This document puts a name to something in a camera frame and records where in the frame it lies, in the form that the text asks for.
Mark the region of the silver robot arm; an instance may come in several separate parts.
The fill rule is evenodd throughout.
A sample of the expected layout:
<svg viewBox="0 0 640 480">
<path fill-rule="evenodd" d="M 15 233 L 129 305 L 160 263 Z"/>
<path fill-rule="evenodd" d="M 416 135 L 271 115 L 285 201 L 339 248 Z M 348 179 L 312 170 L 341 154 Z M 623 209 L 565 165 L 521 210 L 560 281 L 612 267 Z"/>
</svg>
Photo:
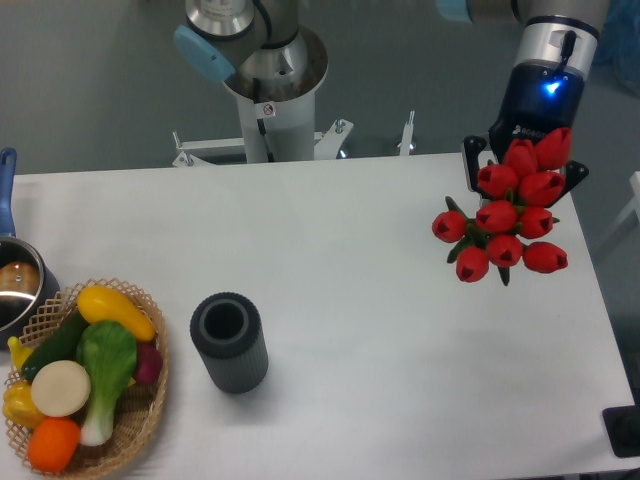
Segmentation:
<svg viewBox="0 0 640 480">
<path fill-rule="evenodd" d="M 502 160 L 511 142 L 540 143 L 573 124 L 609 5 L 605 1 L 442 1 L 440 14 L 471 23 L 519 22 L 523 36 L 496 122 L 462 144 L 467 184 L 479 157 Z M 236 98 L 250 163 L 339 156 L 351 124 L 315 131 L 315 93 L 328 59 L 294 1 L 189 1 L 174 34 L 182 57 Z"/>
</svg>

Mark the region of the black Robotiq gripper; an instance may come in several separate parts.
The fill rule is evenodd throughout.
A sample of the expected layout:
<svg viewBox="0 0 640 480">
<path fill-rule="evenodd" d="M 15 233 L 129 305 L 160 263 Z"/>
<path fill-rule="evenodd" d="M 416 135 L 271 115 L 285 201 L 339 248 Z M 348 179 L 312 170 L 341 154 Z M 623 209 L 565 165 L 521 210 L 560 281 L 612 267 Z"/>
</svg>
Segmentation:
<svg viewBox="0 0 640 480">
<path fill-rule="evenodd" d="M 572 72 L 535 64 L 520 64 L 510 75 L 497 120 L 489 128 L 489 144 L 494 154 L 505 154 L 514 139 L 538 143 L 553 130 L 571 127 L 584 91 L 585 81 Z M 469 135 L 462 142 L 467 185 L 480 192 L 479 155 L 487 147 L 485 136 Z M 552 207 L 589 175 L 583 163 L 570 159 L 554 171 L 550 183 Z"/>
</svg>

